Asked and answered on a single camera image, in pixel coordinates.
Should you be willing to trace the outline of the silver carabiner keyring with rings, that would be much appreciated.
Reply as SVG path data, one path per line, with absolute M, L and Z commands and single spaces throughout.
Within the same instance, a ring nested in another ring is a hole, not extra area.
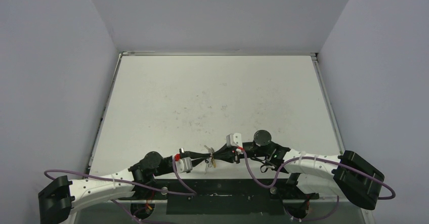
M 205 163 L 206 163 L 206 167 L 205 167 L 204 174 L 207 174 L 208 170 L 209 170 L 210 168 L 213 168 L 213 167 L 211 166 L 211 160 L 212 160 L 212 159 L 215 159 L 215 158 L 214 158 L 214 156 L 215 156 L 215 151 L 214 151 L 214 149 L 213 149 L 212 147 L 208 147 L 207 145 L 204 145 L 204 147 L 207 149 L 208 153 L 212 153 L 212 156 L 211 156 L 209 159 L 207 159 L 207 160 L 205 161 Z

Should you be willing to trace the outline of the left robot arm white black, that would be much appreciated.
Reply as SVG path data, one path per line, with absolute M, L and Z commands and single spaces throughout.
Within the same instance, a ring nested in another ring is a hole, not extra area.
M 62 223 L 70 215 L 92 205 L 108 200 L 129 198 L 135 195 L 145 199 L 151 191 L 162 194 L 195 196 L 194 190 L 174 192 L 165 187 L 154 187 L 155 176 L 168 173 L 189 173 L 193 167 L 211 157 L 211 153 L 196 153 L 181 150 L 170 157 L 162 157 L 158 152 L 149 152 L 138 163 L 121 171 L 105 176 L 80 173 L 80 179 L 70 180 L 70 171 L 64 170 L 57 178 L 51 173 L 59 169 L 46 170 L 45 176 L 51 182 L 38 194 L 40 223 Z

